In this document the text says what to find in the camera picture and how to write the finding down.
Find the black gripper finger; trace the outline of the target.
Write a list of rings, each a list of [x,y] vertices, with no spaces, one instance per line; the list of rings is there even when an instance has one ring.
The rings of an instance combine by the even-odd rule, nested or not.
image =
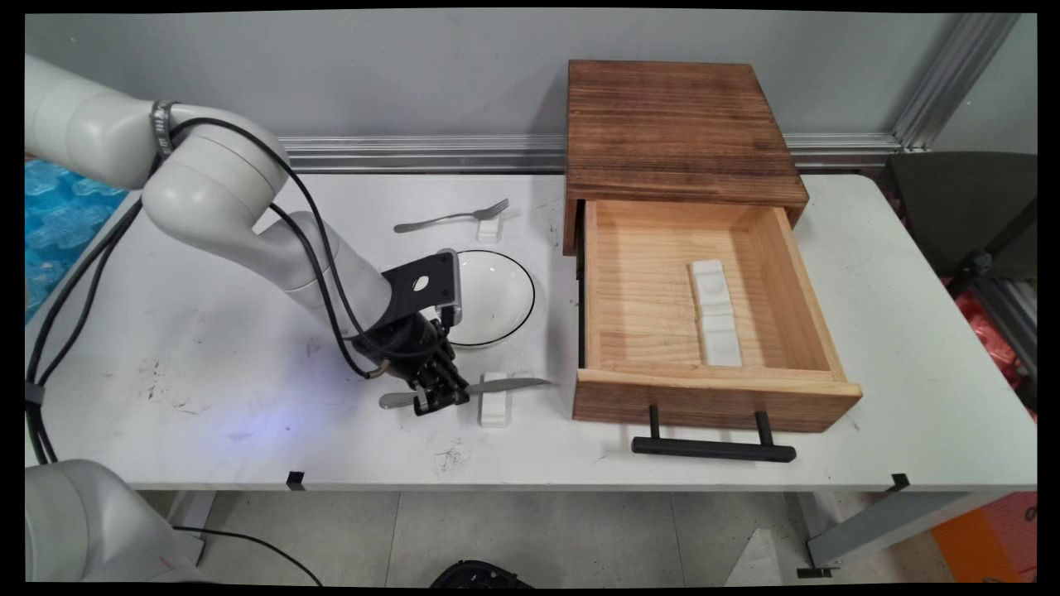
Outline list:
[[[455,365],[455,349],[446,337],[436,337],[426,362],[428,397],[469,397],[469,382]]]
[[[414,381],[417,396],[414,397],[413,410],[417,416],[432,414],[432,411],[444,410],[444,408],[450,407],[450,405],[461,405],[466,403],[466,397],[428,397],[426,395],[426,382],[427,376],[425,363],[425,365],[417,371]]]

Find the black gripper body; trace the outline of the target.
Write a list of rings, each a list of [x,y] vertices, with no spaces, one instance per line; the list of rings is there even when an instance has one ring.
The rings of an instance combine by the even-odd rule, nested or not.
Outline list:
[[[374,363],[387,361],[387,374],[414,388],[417,371],[427,362],[431,343],[447,335],[448,329],[439,320],[414,314],[368,329],[363,337],[363,355]]]

